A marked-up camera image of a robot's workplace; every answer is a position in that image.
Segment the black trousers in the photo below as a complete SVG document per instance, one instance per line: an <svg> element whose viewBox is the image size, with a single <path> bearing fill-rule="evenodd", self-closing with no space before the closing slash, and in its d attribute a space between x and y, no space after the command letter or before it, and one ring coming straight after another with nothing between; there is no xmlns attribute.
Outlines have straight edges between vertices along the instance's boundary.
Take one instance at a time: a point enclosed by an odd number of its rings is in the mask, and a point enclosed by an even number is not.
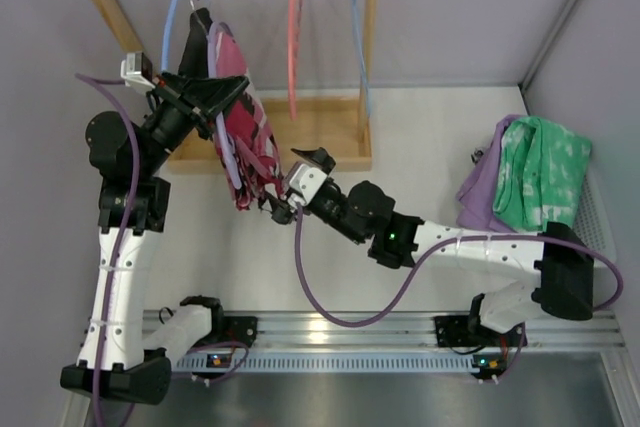
<svg viewBox="0 0 640 427"><path fill-rule="evenodd" d="M189 17L189 33L178 67L178 74L189 78L208 77L208 34L212 25L207 8L199 8Z"/></svg>

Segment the pink camouflage trousers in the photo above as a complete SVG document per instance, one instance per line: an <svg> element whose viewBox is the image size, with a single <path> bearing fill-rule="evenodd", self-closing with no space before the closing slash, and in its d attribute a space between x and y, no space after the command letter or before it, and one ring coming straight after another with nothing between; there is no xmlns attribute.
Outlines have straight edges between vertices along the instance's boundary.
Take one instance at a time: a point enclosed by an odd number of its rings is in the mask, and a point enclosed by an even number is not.
<svg viewBox="0 0 640 427"><path fill-rule="evenodd" d="M218 30L209 50L216 78L250 76L245 58L234 37ZM249 84L232 107L224 111L224 124L236 162L241 186L228 185L235 207L247 210L266 197L268 189L283 193L283 173L279 149L264 106L253 84Z"/></svg>

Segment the lilac plastic hanger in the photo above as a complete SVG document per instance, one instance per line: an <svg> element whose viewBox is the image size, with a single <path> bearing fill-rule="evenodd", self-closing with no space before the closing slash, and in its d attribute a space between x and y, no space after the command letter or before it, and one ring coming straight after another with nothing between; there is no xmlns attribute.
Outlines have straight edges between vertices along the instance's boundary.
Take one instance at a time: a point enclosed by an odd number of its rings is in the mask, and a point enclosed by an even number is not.
<svg viewBox="0 0 640 427"><path fill-rule="evenodd" d="M244 75L248 73L247 65L228 25L223 22L218 25L213 21L207 34L207 68L208 77L217 78L217 67L221 65L222 76ZM234 139L230 136L225 125L225 114L218 114L215 120L215 143L221 152L226 175L230 182L230 189L235 196L243 188Z"/></svg>

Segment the light blue plastic hanger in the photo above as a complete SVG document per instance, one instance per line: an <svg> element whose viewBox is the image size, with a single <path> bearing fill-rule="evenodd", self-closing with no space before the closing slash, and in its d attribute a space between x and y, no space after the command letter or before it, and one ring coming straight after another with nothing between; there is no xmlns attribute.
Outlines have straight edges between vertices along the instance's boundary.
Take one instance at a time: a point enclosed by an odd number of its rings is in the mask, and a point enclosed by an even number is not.
<svg viewBox="0 0 640 427"><path fill-rule="evenodd" d="M173 29L176 10L177 10L179 1L180 0L170 1L167 15L165 18L163 37L162 37L162 46L161 46L161 57L160 57L161 71L169 70L171 35L172 35L172 29Z"/></svg>

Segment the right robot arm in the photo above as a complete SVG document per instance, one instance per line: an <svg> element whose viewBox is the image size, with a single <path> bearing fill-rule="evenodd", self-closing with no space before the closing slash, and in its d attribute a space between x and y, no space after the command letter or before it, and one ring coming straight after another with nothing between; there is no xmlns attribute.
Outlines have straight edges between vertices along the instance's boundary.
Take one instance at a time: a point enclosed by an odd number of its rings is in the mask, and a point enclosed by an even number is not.
<svg viewBox="0 0 640 427"><path fill-rule="evenodd" d="M454 229L396 211L396 202L370 181L343 193L331 176L334 159L323 148L297 150L300 160L283 181L280 195L263 200L278 224L298 224L312 215L390 268L457 268L497 275L508 285L480 292L467 316L471 334L506 334L545 314L587 321L594 307L594 256L576 233L550 222L536 235Z"/></svg>

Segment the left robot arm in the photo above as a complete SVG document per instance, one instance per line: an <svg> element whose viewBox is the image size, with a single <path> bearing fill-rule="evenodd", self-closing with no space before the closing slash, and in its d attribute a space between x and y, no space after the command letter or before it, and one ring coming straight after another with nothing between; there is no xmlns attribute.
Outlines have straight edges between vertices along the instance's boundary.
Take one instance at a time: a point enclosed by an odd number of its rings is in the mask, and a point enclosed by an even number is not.
<svg viewBox="0 0 640 427"><path fill-rule="evenodd" d="M143 335L146 287L171 190L158 172L192 132L213 134L215 117L239 99L249 80L164 72L151 82L156 107L137 125L105 81L80 79L113 108L96 115L85 131L89 162L102 178L99 274L85 340L77 360L62 369L60 384L93 400L157 405L175 364L198 343L221 340L226 324L218 299L190 296L151 336Z"/></svg>

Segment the pink plastic hanger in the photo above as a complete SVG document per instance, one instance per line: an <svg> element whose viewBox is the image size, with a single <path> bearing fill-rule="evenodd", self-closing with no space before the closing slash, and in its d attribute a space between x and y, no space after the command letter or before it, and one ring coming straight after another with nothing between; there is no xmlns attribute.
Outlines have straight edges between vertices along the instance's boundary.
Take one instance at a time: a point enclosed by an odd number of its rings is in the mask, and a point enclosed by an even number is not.
<svg viewBox="0 0 640 427"><path fill-rule="evenodd" d="M296 82L299 52L299 37L304 0L288 0L287 17L287 79L289 115L292 121L297 118Z"/></svg>

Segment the purple garment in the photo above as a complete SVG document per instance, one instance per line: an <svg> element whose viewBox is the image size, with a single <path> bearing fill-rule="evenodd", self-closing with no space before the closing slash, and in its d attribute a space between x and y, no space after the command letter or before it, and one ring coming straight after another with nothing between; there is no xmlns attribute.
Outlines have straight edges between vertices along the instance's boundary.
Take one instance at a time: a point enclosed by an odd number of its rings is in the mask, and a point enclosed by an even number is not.
<svg viewBox="0 0 640 427"><path fill-rule="evenodd" d="M456 193L456 200L461 206L456 219L458 226L480 231L514 232L494 215L493 202L501 158L501 138L511 123L519 118L520 115L507 115L496 124L489 146L476 158L472 172Z"/></svg>

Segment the green white garment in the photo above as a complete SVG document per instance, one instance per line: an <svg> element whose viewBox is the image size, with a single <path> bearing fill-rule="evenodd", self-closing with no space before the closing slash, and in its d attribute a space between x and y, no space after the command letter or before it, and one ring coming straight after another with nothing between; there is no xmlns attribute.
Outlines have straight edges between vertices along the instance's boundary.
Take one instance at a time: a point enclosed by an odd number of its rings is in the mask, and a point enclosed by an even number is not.
<svg viewBox="0 0 640 427"><path fill-rule="evenodd" d="M500 147L494 216L515 232L540 232L550 222L571 227L591 141L558 123L525 116L510 123Z"/></svg>

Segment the white plastic basket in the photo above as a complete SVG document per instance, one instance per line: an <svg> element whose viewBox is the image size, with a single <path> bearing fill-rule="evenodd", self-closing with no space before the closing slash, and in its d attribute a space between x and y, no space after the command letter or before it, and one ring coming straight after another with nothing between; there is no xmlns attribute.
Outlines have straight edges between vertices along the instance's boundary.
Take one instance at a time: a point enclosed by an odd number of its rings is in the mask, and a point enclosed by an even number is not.
<svg viewBox="0 0 640 427"><path fill-rule="evenodd" d="M591 167L587 169L582 184L573 230L591 250L600 253L613 263L617 262L617 250L609 218Z"/></svg>

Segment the aluminium mounting rail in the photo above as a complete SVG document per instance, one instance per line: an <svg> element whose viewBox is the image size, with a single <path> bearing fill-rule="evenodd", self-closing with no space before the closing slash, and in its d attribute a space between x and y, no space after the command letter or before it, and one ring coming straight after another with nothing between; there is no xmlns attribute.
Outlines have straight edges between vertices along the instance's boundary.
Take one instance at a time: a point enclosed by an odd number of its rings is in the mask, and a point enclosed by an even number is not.
<svg viewBox="0 0 640 427"><path fill-rule="evenodd" d="M316 313L257 312L247 350L205 348L174 363L176 375L239 373L441 373L476 374L500 357L528 352L607 352L624 348L615 316L600 312L587 322L530 321L526 344L471 347L440 344L436 313L392 313L360 329L329 323Z"/></svg>

